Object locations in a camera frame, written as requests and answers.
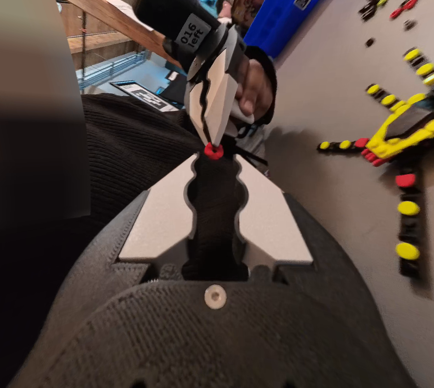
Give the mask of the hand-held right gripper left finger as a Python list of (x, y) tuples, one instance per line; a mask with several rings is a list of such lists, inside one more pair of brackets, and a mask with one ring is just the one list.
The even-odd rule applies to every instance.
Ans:
[(148, 190), (118, 255), (120, 262), (151, 264), (158, 271), (170, 264), (182, 270), (197, 225), (187, 192), (197, 176), (198, 158), (193, 154)]

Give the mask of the white paper notice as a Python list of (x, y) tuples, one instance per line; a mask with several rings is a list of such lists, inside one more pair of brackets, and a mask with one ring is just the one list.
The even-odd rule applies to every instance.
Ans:
[(149, 27), (148, 25), (141, 22), (137, 16), (134, 14), (133, 9), (130, 4), (124, 2), (123, 0), (106, 0), (109, 4), (114, 6), (118, 11), (124, 13), (127, 17), (132, 19), (135, 23), (141, 25), (149, 32), (154, 31), (153, 28)]

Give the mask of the red round lego plate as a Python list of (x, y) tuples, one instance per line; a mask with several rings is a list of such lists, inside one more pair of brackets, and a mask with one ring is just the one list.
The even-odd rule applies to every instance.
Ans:
[(209, 142), (204, 147), (204, 155), (211, 160), (219, 160), (224, 156), (224, 148), (221, 144), (215, 146), (211, 142)]

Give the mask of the yellow black lego spider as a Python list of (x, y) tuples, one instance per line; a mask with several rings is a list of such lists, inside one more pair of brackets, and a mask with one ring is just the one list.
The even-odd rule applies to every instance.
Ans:
[(427, 88), (425, 93), (401, 100), (378, 84), (366, 88), (366, 94), (389, 110), (389, 116), (370, 138), (355, 141), (324, 141), (316, 150), (324, 154), (359, 153), (373, 167), (395, 166), (395, 185), (400, 190), (397, 211), (400, 217), (398, 243), (395, 252), (399, 273), (412, 280), (422, 278), (422, 245), (425, 240), (425, 196), (421, 162), (433, 150), (434, 66), (419, 47), (403, 54), (404, 62)]

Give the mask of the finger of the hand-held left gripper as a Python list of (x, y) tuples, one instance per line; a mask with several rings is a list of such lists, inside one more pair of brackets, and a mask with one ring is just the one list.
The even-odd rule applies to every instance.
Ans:
[(210, 81), (205, 79), (198, 83), (187, 82), (184, 98), (185, 109), (192, 125), (198, 133), (203, 144), (212, 143), (210, 134), (210, 104), (208, 93)]
[(223, 50), (207, 73), (209, 88), (203, 119), (212, 145), (221, 142), (238, 87), (237, 81), (226, 72), (226, 54)]

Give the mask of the black white sign board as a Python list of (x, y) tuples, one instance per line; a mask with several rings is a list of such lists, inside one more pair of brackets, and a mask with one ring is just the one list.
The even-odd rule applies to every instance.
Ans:
[(179, 110), (171, 102), (161, 98), (136, 81), (110, 82), (110, 85), (161, 113)]

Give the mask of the person's left hand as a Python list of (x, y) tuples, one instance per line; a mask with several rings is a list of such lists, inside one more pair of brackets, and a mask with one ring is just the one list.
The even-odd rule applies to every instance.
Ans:
[(273, 91), (269, 77), (258, 60), (249, 59), (239, 68), (235, 99), (243, 115), (261, 119), (273, 102)]

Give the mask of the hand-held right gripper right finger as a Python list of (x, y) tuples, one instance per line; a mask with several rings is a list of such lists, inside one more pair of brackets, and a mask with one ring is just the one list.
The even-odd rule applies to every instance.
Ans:
[(272, 273), (280, 266), (311, 266), (313, 257), (283, 191), (241, 155), (234, 160), (244, 195), (235, 219), (236, 234), (245, 245), (242, 263), (251, 272), (266, 266)]

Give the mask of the wooden post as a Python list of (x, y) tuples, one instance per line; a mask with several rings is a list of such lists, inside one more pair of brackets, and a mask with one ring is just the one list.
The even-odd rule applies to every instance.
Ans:
[(84, 12), (104, 22), (127, 38), (144, 48), (161, 56), (170, 63), (181, 67), (178, 61), (171, 58), (163, 48), (164, 36), (154, 30), (150, 31), (140, 22), (122, 12), (109, 0), (67, 0)]

